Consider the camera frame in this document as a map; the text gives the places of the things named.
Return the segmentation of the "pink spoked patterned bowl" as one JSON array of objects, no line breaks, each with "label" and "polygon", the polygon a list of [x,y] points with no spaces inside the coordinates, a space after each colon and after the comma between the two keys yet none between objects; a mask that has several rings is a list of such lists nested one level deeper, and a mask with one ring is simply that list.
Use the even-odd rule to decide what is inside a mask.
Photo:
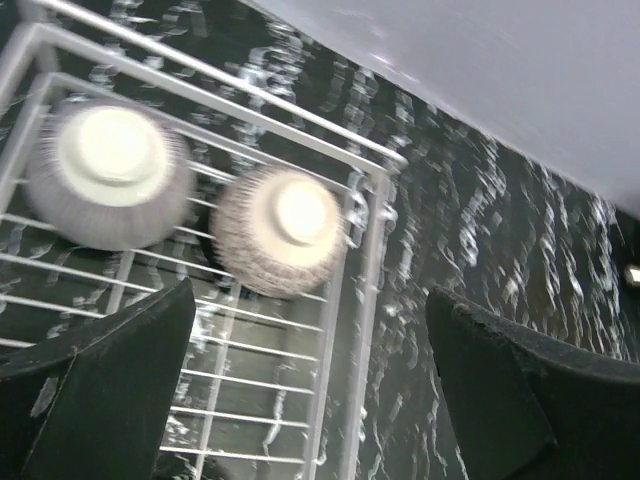
[{"label": "pink spoked patterned bowl", "polygon": [[245,288],[280,299],[325,283],[345,237],[334,194],[307,173],[273,165],[224,187],[208,227],[224,269]]}]

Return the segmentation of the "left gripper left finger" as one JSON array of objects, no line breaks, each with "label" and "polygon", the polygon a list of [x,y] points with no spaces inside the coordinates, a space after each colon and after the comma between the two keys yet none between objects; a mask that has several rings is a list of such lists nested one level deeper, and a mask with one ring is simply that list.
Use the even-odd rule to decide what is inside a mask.
[{"label": "left gripper left finger", "polygon": [[2,478],[151,478],[195,310],[185,279],[2,357]]}]

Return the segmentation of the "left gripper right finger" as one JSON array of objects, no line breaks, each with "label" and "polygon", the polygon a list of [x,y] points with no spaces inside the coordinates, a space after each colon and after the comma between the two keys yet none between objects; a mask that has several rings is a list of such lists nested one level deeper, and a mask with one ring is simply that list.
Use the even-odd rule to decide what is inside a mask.
[{"label": "left gripper right finger", "polygon": [[472,479],[636,479],[639,366],[494,315],[441,287],[429,342]]}]

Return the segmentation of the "purple striped bowl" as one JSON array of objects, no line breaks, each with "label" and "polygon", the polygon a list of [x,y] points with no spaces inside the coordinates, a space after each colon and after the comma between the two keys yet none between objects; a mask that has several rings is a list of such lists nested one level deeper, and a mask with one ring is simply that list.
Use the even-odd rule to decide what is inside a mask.
[{"label": "purple striped bowl", "polygon": [[88,100],[47,118],[26,163],[34,213],[64,238],[103,251],[164,240],[196,186],[187,142],[142,109]]}]

